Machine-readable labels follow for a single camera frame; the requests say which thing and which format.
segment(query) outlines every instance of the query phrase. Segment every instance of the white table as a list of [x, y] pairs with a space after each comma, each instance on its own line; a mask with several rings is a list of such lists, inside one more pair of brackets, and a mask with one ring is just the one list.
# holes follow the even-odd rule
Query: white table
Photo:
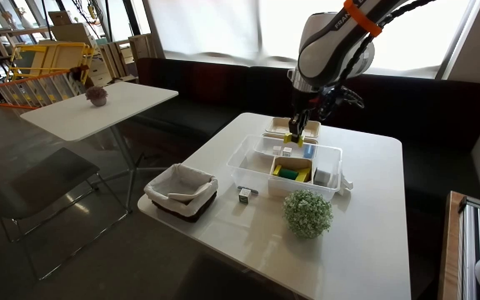
[[93, 107], [85, 95], [76, 95], [48, 107], [26, 112], [21, 115], [21, 119], [56, 135], [65, 142], [78, 142], [105, 129], [110, 129], [130, 172], [126, 194], [128, 205], [135, 172], [140, 169], [133, 165], [128, 149], [115, 125], [155, 105], [160, 105], [165, 100], [173, 99], [178, 95], [178, 92], [126, 82], [116, 82], [105, 87], [105, 90], [108, 94], [105, 107]]
[[286, 229], [281, 200], [238, 204], [226, 162], [246, 135], [270, 129], [270, 117], [243, 114], [183, 164], [218, 179], [218, 197], [195, 224], [138, 209], [306, 299], [410, 299], [401, 144], [390, 137], [321, 127], [320, 145], [343, 150], [348, 197], [333, 199], [330, 232], [300, 242]]

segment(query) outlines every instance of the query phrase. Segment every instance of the table leg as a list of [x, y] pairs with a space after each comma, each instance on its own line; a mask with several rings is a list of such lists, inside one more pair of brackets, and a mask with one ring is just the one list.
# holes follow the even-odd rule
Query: table leg
[[131, 200], [131, 195], [133, 195], [133, 185], [135, 185], [136, 172], [163, 172], [165, 167], [138, 167], [133, 162], [133, 159], [130, 155], [130, 150], [128, 150], [128, 147], [126, 147], [118, 127], [110, 127], [110, 132], [111, 132], [111, 135], [113, 135], [113, 139], [115, 139], [115, 142], [116, 142], [116, 145], [118, 145], [118, 149], [121, 152], [121, 157], [123, 157], [123, 160], [126, 164], [126, 169], [128, 169], [128, 192], [126, 192], [125, 205], [126, 205], [128, 210], [131, 210], [130, 200]]
[[130, 199], [133, 195], [135, 164], [133, 164], [133, 159], [131, 159], [131, 155], [128, 152], [128, 147], [126, 147], [118, 127], [116, 125], [110, 127], [110, 132], [111, 132], [111, 135], [113, 135], [113, 139], [115, 139], [115, 142], [118, 145], [118, 150], [121, 152], [121, 157], [123, 157], [123, 160], [125, 160], [125, 164], [128, 167], [128, 192], [126, 192], [125, 205], [126, 205], [128, 210], [131, 210], [130, 209]]

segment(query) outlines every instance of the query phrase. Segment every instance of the small plant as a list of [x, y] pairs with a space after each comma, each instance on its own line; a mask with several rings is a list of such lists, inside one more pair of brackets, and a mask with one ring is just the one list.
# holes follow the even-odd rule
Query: small plant
[[86, 89], [85, 95], [95, 107], [101, 107], [106, 104], [108, 94], [101, 87], [90, 87], [90, 89]]
[[300, 239], [315, 239], [328, 230], [331, 205], [320, 195], [296, 190], [283, 204], [288, 227]]

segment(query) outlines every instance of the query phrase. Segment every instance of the gray floor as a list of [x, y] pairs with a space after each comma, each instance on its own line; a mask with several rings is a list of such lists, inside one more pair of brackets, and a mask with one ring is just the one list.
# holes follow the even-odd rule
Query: gray floor
[[[105, 177], [123, 170], [123, 160], [108, 134], [78, 144], [63, 144], [18, 115], [20, 112], [0, 109], [0, 177], [35, 164], [58, 147], [68, 147], [96, 164]], [[141, 145], [138, 149], [138, 144], [131, 145], [133, 155], [140, 152], [155, 155]], [[150, 179], [143, 175], [136, 180], [133, 205]], [[126, 194], [125, 177], [110, 184], [120, 197]], [[120, 214], [121, 209], [108, 194], [100, 192], [86, 199], [28, 239], [36, 265], [50, 267], [71, 245], [86, 240]], [[21, 244], [10, 244], [0, 225], [0, 299], [295, 297], [135, 212], [43, 282], [33, 279]]]

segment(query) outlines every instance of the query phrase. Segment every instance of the metal chair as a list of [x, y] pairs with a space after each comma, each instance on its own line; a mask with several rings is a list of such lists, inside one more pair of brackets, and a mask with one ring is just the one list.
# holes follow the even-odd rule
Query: metal chair
[[[91, 184], [88, 179], [91, 175], [96, 175], [98, 182]], [[65, 204], [63, 207], [55, 205], [61, 197], [65, 197], [68, 192], [75, 190], [83, 182], [88, 182], [90, 192], [80, 197], [70, 199], [70, 204]], [[38, 274], [38, 269], [35, 267], [33, 257], [28, 252], [26, 247], [26, 237], [36, 232], [41, 225], [48, 224], [65, 210], [75, 207], [80, 200], [83, 200], [86, 195], [98, 190], [98, 185], [106, 187], [108, 194], [120, 204], [123, 209], [123, 214], [115, 219], [111, 224], [108, 224], [105, 229], [101, 229], [91, 240], [86, 244], [76, 247], [73, 252], [70, 252], [61, 262], [58, 262], [55, 267], [51, 267], [45, 274]], [[35, 227], [23, 230], [20, 227], [21, 220], [31, 219], [35, 215], [46, 215], [45, 212], [48, 207], [55, 205], [55, 214], [43, 219], [41, 222], [36, 222]], [[28, 265], [31, 267], [31, 272], [36, 280], [43, 280], [50, 277], [53, 272], [56, 272], [68, 259], [75, 257], [78, 252], [81, 252], [86, 245], [100, 239], [108, 229], [111, 229], [115, 224], [123, 220], [128, 215], [128, 209], [120, 202], [120, 199], [113, 194], [113, 190], [106, 185], [106, 182], [100, 177], [98, 167], [93, 164], [83, 160], [81, 157], [75, 155], [73, 152], [66, 149], [60, 149], [55, 154], [48, 155], [36, 165], [26, 169], [25, 172], [20, 172], [16, 177], [13, 177], [8, 182], [0, 182], [0, 222], [5, 230], [5, 235], [10, 242], [20, 242]], [[13, 239], [11, 234], [6, 229], [6, 222], [15, 225], [15, 230], [18, 232], [18, 239]]]

